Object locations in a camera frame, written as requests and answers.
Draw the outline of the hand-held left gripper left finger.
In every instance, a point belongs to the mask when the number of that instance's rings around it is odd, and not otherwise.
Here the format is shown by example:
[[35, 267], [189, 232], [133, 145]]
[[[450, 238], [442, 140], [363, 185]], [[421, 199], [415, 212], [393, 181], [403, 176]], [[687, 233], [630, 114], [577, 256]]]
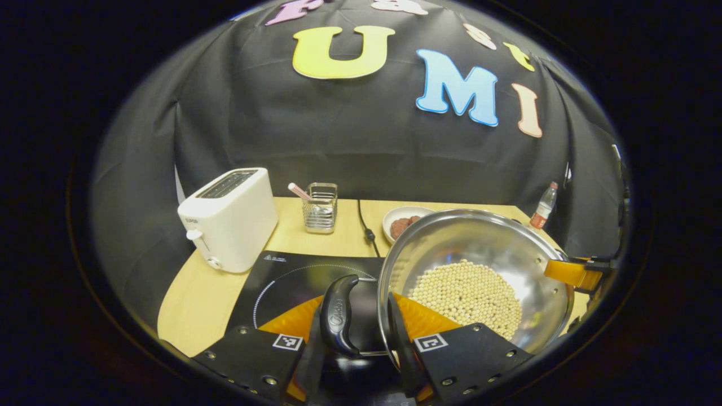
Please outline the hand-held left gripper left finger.
[[192, 357], [216, 381], [261, 404], [305, 404], [318, 392], [327, 347], [318, 296], [258, 328], [240, 324]]

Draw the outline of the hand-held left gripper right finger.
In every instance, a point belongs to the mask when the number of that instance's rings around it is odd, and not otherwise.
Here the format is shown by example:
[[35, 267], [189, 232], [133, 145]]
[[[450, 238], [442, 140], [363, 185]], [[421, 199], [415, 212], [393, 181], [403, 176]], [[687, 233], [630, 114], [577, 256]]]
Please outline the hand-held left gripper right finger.
[[387, 344], [419, 404], [488, 403], [533, 355], [481, 323], [456, 326], [401, 295], [388, 297]]

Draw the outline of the black induction cooktop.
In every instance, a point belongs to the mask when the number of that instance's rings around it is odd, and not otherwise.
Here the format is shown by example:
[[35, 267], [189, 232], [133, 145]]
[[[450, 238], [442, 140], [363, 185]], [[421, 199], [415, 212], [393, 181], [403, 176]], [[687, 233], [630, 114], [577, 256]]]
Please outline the black induction cooktop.
[[263, 251], [247, 274], [226, 329], [257, 329], [294, 306], [322, 296], [336, 279], [355, 274], [361, 281], [351, 291], [351, 339], [358, 347], [373, 346], [381, 337], [368, 339], [363, 329], [368, 326], [377, 332], [377, 284], [366, 280], [379, 278], [382, 264], [384, 258], [378, 257]]

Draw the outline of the steel pot with black handle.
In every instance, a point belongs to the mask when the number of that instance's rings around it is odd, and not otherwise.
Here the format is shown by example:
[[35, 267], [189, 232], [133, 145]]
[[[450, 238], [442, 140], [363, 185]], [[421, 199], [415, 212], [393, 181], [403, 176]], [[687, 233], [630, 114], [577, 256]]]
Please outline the steel pot with black handle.
[[320, 306], [320, 336], [325, 346], [346, 358], [382, 356], [400, 375], [387, 344], [389, 294], [407, 297], [417, 277], [433, 267], [469, 259], [490, 265], [511, 284], [521, 301], [521, 324], [509, 341], [532, 355], [554, 342], [570, 319], [574, 293], [570, 285], [544, 276], [549, 260], [568, 256], [515, 219], [483, 210], [434, 211], [400, 234], [382, 264], [377, 284], [377, 335], [384, 349], [361, 352], [351, 341], [351, 290], [361, 279], [346, 275], [327, 289]]

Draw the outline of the red label water bottle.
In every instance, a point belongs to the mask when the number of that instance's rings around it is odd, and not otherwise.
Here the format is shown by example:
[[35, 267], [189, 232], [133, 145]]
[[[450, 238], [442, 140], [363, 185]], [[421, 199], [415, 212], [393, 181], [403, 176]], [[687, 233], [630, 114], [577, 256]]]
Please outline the red label water bottle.
[[551, 182], [549, 187], [541, 196], [539, 203], [530, 218], [529, 228], [542, 230], [554, 210], [558, 196], [558, 183]]

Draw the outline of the pile of soybeans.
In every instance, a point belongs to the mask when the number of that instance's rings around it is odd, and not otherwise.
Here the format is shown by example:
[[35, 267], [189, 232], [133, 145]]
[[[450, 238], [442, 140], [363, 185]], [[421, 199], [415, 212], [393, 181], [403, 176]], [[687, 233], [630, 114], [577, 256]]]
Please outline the pile of soybeans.
[[521, 303], [511, 284], [467, 259], [423, 271], [407, 297], [461, 326], [480, 322], [505, 339], [521, 323]]

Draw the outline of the white round plate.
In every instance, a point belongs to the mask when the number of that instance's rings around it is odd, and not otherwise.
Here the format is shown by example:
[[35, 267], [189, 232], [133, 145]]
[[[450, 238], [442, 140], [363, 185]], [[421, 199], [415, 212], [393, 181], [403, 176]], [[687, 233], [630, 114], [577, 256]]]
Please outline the white round plate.
[[397, 206], [397, 208], [393, 208], [388, 211], [382, 220], [382, 231], [384, 232], [384, 236], [386, 236], [386, 239], [390, 242], [390, 244], [394, 244], [396, 240], [393, 241], [389, 236], [390, 224], [392, 224], [393, 221], [399, 218], [410, 218], [414, 215], [418, 215], [423, 218], [433, 212], [434, 210], [424, 208], [423, 206]]

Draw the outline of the white toaster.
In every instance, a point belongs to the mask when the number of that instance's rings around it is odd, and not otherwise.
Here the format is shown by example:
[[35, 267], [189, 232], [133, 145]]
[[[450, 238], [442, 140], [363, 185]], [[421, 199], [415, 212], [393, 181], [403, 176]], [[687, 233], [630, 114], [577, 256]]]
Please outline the white toaster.
[[274, 233], [279, 215], [268, 170], [230, 170], [186, 198], [177, 213], [186, 238], [215, 270], [244, 274]]

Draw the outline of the black backdrop cloth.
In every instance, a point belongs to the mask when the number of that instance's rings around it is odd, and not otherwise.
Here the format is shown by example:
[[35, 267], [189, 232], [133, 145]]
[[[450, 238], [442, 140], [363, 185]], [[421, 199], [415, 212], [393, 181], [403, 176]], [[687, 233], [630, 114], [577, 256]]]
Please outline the black backdrop cloth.
[[561, 188], [545, 230], [570, 255], [619, 244], [617, 135], [549, 43], [464, 6], [426, 15], [331, 0], [225, 21], [125, 100], [100, 146], [90, 224], [116, 295], [155, 327], [192, 251], [177, 186], [260, 166], [273, 192], [331, 182], [343, 198], [513, 205]]

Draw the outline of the pink handled utensil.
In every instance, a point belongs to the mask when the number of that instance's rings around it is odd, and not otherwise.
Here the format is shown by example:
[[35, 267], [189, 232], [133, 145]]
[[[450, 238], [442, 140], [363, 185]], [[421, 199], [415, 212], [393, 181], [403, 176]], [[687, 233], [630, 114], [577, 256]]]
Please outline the pink handled utensil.
[[332, 215], [333, 213], [333, 192], [325, 190], [317, 190], [310, 187], [308, 190], [302, 190], [296, 183], [289, 183], [287, 188], [294, 195], [301, 198], [304, 213], [307, 215]]

